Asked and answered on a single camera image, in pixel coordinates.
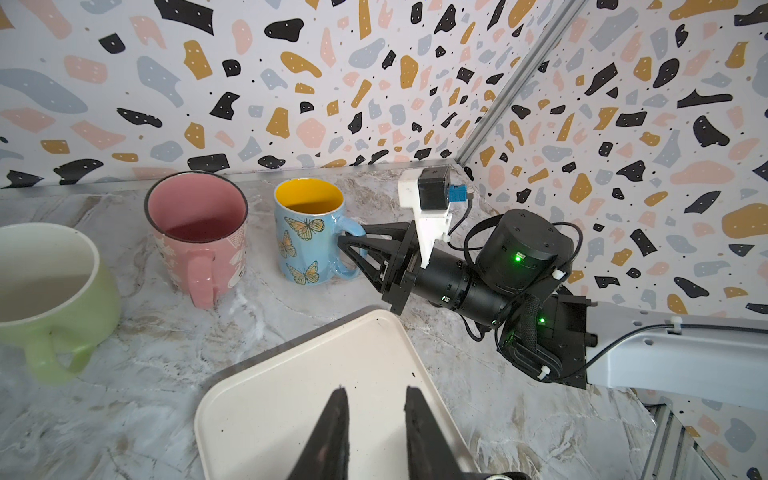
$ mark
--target pink mug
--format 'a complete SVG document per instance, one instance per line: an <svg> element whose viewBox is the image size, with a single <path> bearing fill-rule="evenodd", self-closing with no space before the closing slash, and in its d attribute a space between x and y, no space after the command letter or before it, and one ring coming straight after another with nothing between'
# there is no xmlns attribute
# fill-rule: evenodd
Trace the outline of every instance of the pink mug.
<svg viewBox="0 0 768 480"><path fill-rule="evenodd" d="M197 308L213 308L245 269L243 192L216 174L180 172L147 192L144 212L170 278Z"/></svg>

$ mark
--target marble countertop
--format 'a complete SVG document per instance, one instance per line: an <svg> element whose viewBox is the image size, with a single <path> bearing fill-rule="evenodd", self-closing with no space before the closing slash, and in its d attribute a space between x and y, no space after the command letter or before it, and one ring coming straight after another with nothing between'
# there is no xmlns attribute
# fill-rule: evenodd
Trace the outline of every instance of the marble countertop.
<svg viewBox="0 0 768 480"><path fill-rule="evenodd" d="M412 218L400 170L324 173L364 223ZM457 170L454 178L469 180ZM204 477L197 404L222 369L367 306L388 308L365 278L312 288L277 267L274 177L240 183L250 204L247 268L215 310L197 310L168 278L144 218L145 190L0 200L0 226L52 222L98 246L118 279L122 319L86 370L40 386L20 349L0 345L0 478ZM489 212L481 204L455 233ZM542 385L506 363L491 339L412 296L403 326L483 472L546 480L639 478L655 426L632 391Z"/></svg>

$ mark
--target pink mug handle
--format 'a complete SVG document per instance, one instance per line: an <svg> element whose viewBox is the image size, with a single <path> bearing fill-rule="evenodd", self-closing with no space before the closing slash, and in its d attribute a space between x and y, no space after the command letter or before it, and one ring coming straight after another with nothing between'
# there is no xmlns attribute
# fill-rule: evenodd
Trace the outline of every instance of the pink mug handle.
<svg viewBox="0 0 768 480"><path fill-rule="evenodd" d="M192 253L187 262L187 285L192 303L200 309L214 307L214 253L209 250Z"/></svg>

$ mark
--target blue connector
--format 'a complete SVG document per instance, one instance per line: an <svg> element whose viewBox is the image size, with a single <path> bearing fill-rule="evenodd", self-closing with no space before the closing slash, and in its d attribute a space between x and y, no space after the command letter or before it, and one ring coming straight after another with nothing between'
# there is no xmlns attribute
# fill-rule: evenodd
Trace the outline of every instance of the blue connector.
<svg viewBox="0 0 768 480"><path fill-rule="evenodd" d="M450 187L448 187L448 201L449 202L466 202L467 186L451 185Z"/></svg>

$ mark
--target beige tray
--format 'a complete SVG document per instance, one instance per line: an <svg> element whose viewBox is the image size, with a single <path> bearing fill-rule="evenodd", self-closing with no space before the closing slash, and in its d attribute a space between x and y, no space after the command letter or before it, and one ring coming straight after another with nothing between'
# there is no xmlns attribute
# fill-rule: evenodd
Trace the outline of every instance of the beige tray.
<svg viewBox="0 0 768 480"><path fill-rule="evenodd" d="M422 390L462 471L478 471L399 319L374 310L216 384L194 420L205 477L286 478L339 386L350 480L408 478L407 386Z"/></svg>

